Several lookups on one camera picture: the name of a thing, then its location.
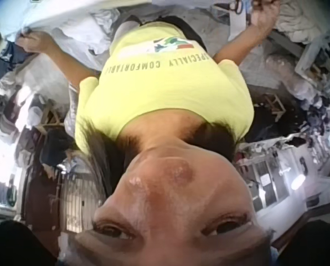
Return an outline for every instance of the fingers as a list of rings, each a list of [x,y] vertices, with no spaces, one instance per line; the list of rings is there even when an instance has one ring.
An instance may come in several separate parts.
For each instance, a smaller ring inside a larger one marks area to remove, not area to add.
[[[18,37],[16,40],[15,40],[15,44],[20,46],[20,47],[25,47],[26,44],[27,44],[27,39],[25,37]]]
[[[280,0],[253,0],[252,7],[254,10],[262,10],[264,6],[280,6]]]

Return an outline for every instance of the dark hair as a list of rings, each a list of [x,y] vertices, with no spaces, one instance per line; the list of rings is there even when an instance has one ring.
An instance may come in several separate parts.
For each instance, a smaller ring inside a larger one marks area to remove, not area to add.
[[[116,189],[131,161],[139,154],[138,140],[126,138],[115,142],[90,123],[84,126],[83,134],[91,174],[96,185],[104,188],[107,198]],[[192,134],[189,134],[184,141],[190,145],[216,152],[230,162],[234,159],[237,141],[227,125],[205,122]]]

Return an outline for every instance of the wall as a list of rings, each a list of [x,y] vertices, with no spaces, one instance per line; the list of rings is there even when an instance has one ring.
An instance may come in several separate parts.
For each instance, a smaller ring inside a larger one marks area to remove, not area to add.
[[[276,231],[274,240],[284,234],[307,211],[303,186],[297,191],[291,189],[292,181],[302,173],[295,160],[295,150],[297,149],[293,148],[279,152],[280,162],[288,164],[292,168],[285,173],[285,181],[290,196],[277,205],[257,214],[261,226]]]

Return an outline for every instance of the white fabric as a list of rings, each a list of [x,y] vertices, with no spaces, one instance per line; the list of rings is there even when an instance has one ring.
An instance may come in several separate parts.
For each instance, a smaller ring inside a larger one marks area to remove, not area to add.
[[[281,13],[276,28],[292,42],[310,43],[322,32],[303,12],[296,0],[281,0]]]
[[[151,0],[0,0],[0,33],[14,41],[24,27],[55,28],[69,18],[77,18],[100,9],[149,3]]]
[[[103,9],[97,14],[100,25],[108,32],[108,35],[92,15],[86,15],[82,19],[68,19],[59,28],[67,37],[87,44],[88,50],[93,50],[95,54],[102,54],[110,47],[111,27],[119,14],[116,9]]]

